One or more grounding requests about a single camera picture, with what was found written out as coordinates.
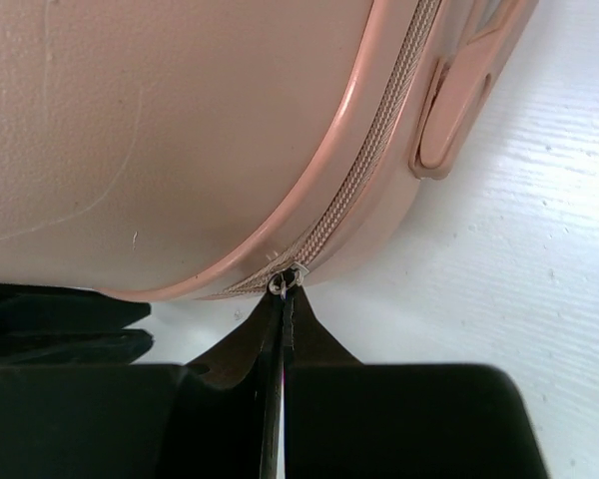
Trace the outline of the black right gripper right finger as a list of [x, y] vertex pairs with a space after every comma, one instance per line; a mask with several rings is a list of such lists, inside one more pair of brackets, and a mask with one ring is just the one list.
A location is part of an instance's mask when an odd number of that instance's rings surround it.
[[316, 319], [284, 308], [285, 472], [290, 478], [544, 478], [521, 394], [474, 363], [365, 364]]

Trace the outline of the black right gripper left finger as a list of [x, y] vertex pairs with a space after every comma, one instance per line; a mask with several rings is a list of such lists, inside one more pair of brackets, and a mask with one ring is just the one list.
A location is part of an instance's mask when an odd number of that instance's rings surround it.
[[281, 302], [184, 364], [0, 367], [0, 478], [273, 478]]

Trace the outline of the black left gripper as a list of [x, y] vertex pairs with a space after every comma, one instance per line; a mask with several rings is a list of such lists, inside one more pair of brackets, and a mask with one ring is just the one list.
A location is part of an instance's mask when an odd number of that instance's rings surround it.
[[154, 344], [132, 327], [150, 312], [89, 290], [0, 284], [0, 367], [129, 364]]

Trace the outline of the pink hard-shell suitcase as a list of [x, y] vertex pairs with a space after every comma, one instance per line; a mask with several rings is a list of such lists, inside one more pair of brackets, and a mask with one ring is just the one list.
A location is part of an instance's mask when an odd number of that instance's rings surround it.
[[0, 1], [0, 283], [322, 281], [452, 168], [532, 1]]

